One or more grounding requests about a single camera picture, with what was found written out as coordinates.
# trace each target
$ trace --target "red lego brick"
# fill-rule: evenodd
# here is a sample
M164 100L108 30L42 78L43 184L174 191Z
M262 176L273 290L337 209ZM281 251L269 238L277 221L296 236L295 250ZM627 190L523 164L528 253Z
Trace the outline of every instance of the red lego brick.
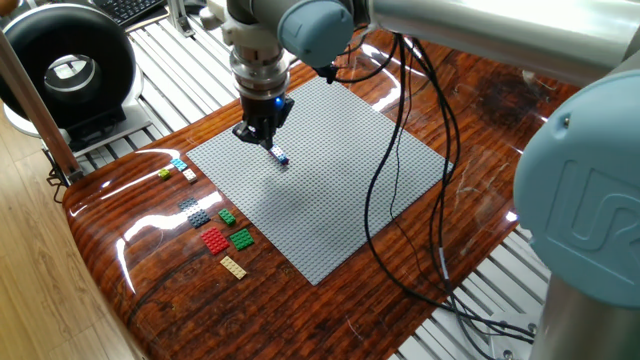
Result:
M229 242L222 236L220 230L216 228L209 229L200 234L204 243L207 244L209 250L213 255L220 253L222 250L229 247Z

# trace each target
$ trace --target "keyboard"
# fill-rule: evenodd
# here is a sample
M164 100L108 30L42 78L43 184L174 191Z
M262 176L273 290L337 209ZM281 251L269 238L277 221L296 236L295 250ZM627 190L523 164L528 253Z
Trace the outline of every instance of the keyboard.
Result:
M166 0L94 0L116 24L125 28L164 6Z

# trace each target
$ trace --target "glossy wood surface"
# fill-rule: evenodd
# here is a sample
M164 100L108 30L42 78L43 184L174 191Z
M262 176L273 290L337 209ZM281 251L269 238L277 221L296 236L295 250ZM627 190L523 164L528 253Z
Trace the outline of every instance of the glossy wood surface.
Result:
M377 33L362 50L380 63L385 53L376 49L388 52L391 40L389 34ZM459 282L514 227L507 215L515 212L512 182L520 152L545 117L576 89L544 78L525 81L521 70L426 45L462 133L462 158L447 195L444 224L450 274ZM347 68L342 77L360 76L376 66L362 52L341 61ZM395 119L398 71L399 65L392 63L374 79L349 88ZM296 66L291 88L314 76L311 69ZM436 95L420 70L413 72L412 88L407 130L444 154ZM311 286L186 157L187 151L240 119L241 109L234 102L69 189L64 206L94 280L154 359L388 357L432 307L396 287L366 246L318 286ZM167 182L157 177L173 156L195 171L194 185L175 169ZM427 192L398 219L432 281L436 276L425 234L436 195L435 189ZM177 206L191 196L213 219L197 230ZM217 217L222 208L236 216L236 225L226 227ZM247 228L256 244L212 256L199 237L212 227L225 236ZM384 228L374 243L405 284L444 299L419 275L411 247L397 227ZM244 279L238 281L219 264L225 255L248 272Z

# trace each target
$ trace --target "blue led light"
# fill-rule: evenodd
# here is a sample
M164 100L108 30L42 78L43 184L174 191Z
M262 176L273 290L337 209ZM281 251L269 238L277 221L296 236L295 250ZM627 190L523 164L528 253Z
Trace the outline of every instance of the blue led light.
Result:
M277 97L275 100L276 103L276 108L278 109L282 109L282 107L284 106L284 101L282 101L281 97Z

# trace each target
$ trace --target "gray baseplate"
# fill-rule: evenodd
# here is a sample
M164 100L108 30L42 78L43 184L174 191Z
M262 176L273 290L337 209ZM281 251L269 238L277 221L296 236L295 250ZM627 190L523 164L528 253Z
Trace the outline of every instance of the gray baseplate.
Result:
M394 123L344 86L321 78L290 96L296 104L275 137L290 165L241 142L231 129L187 156L317 285L366 242L365 197ZM396 215L441 179L444 158L405 133L400 164ZM394 149L371 200L371 234L391 221L396 167Z

